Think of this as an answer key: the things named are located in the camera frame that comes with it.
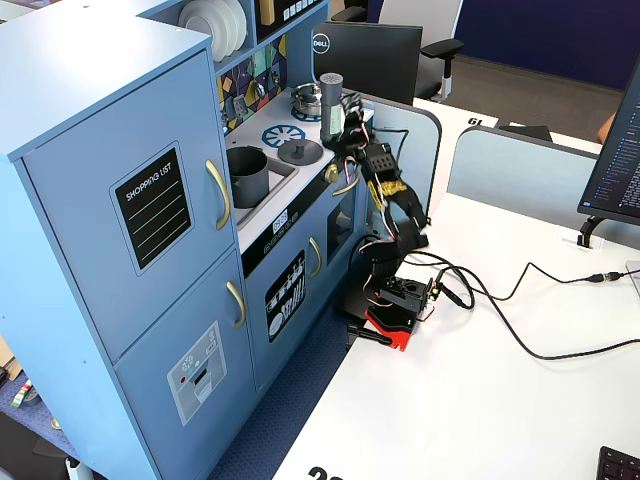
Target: dell monitor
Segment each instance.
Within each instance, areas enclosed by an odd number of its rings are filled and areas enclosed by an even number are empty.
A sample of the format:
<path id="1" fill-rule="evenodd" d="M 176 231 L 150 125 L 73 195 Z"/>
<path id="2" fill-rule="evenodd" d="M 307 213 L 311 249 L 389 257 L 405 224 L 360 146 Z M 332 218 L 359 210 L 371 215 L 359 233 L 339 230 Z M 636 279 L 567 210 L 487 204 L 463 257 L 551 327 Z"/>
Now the dell monitor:
<path id="1" fill-rule="evenodd" d="M 313 37 L 314 72 L 339 73 L 344 87 L 413 105 L 422 27 L 327 22 Z"/>
<path id="2" fill-rule="evenodd" d="M 640 61 L 578 212 L 640 225 Z"/>

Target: office chair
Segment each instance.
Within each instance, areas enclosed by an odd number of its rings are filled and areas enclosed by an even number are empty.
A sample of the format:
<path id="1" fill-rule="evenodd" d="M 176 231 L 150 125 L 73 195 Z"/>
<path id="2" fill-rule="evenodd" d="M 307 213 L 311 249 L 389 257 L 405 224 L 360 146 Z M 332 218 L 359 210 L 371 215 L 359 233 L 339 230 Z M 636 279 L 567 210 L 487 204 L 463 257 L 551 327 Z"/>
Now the office chair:
<path id="1" fill-rule="evenodd" d="M 451 63 L 464 44 L 454 37 L 463 0 L 386 0 L 380 23 L 422 26 L 415 96 L 442 102 L 451 93 Z M 350 6 L 334 15 L 340 22 L 366 22 L 367 10 Z"/>

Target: robotic arm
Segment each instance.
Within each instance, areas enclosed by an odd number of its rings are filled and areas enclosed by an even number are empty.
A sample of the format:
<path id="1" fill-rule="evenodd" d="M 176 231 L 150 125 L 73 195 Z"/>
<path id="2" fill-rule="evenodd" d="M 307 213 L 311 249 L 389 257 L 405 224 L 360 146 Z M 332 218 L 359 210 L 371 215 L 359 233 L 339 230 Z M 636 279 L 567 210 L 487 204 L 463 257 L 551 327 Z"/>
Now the robotic arm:
<path id="1" fill-rule="evenodd" d="M 353 161 L 361 169 L 369 193 L 387 230 L 386 238 L 365 245 L 361 253 L 372 264 L 367 284 L 376 290 L 366 318 L 379 333 L 350 326 L 349 332 L 404 351 L 418 315 L 425 310 L 429 288 L 403 280 L 395 273 L 412 250 L 429 245 L 424 234 L 429 219 L 415 191 L 402 179 L 402 171 L 387 143 L 375 143 L 364 125 L 364 108 L 358 93 L 341 98 L 345 114 L 340 135 L 323 142 L 339 160 Z M 406 214 L 403 222 L 391 215 L 391 203 Z"/>
<path id="2" fill-rule="evenodd" d="M 387 239 L 374 242 L 363 250 L 373 264 L 373 280 L 392 276 L 404 257 L 417 248 L 429 244 L 422 233 L 429 220 L 416 192 L 402 179 L 402 171 L 388 143 L 375 143 L 364 125 L 364 107 L 359 93 L 341 98 L 345 113 L 344 128 L 339 136 L 324 142 L 342 161 L 354 161 L 361 169 L 369 193 L 380 212 Z M 404 222 L 396 222 L 391 215 L 391 203 L 406 214 Z"/>

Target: label on toy kitchen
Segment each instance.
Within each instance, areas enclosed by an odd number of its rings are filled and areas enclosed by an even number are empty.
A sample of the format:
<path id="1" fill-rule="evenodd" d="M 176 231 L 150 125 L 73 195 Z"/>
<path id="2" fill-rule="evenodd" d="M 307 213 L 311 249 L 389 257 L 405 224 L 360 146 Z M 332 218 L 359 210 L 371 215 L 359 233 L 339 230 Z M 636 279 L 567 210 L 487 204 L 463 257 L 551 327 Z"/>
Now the label on toy kitchen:
<path id="1" fill-rule="evenodd" d="M 305 258 L 301 250 L 265 295 L 269 343 L 273 342 L 302 305 L 307 292 Z"/>
<path id="2" fill-rule="evenodd" d="M 319 174 L 287 208 L 280 212 L 273 223 L 266 227 L 258 238 L 249 245 L 242 254 L 244 278 L 249 278 L 267 255 L 274 251 L 276 245 L 289 231 L 296 227 L 302 215 L 328 187 L 329 184 L 324 181 L 323 174 Z"/>

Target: white desk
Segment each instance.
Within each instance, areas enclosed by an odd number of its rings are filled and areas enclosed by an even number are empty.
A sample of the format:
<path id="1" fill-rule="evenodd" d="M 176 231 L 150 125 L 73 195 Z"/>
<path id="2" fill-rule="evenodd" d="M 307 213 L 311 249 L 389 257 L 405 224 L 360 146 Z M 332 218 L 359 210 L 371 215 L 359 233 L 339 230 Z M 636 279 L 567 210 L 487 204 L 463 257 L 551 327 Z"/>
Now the white desk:
<path id="1" fill-rule="evenodd" d="M 611 243 L 600 254 L 578 249 L 554 225 L 451 194 L 429 237 L 429 251 L 472 269 L 496 295 L 511 290 L 527 261 L 570 279 L 640 259 Z M 565 286 L 531 273 L 502 307 L 541 354 L 640 337 L 640 298 L 628 278 Z M 404 353 L 356 341 L 275 479 L 307 478 L 315 466 L 343 480 L 595 478 L 602 445 L 640 456 L 639 373 L 640 346 L 536 361 L 486 299 L 467 312 L 441 296 Z"/>
<path id="2" fill-rule="evenodd" d="M 413 106 L 433 113 L 442 124 L 442 139 L 440 141 L 436 175 L 431 189 L 431 202 L 429 204 L 429 215 L 431 215 L 442 196 L 447 192 L 447 184 L 449 183 L 449 174 L 451 173 L 456 144 L 462 132 L 474 125 L 495 127 L 498 119 L 460 108 L 449 107 L 441 103 L 429 102 L 428 100 L 422 100 L 420 98 L 414 99 Z"/>
<path id="3" fill-rule="evenodd" d="M 509 125 L 515 127 L 521 127 L 521 123 L 511 122 Z M 551 139 L 553 143 L 563 145 L 565 147 L 576 148 L 578 150 L 584 150 L 585 152 L 595 153 L 600 155 L 602 145 L 595 142 L 589 142 L 588 140 L 582 140 L 581 138 L 569 137 L 568 135 L 562 135 L 561 133 L 551 132 Z"/>
<path id="4" fill-rule="evenodd" d="M 0 23 L 8 22 L 31 12 L 33 12 L 33 8 L 26 5 L 0 0 Z"/>

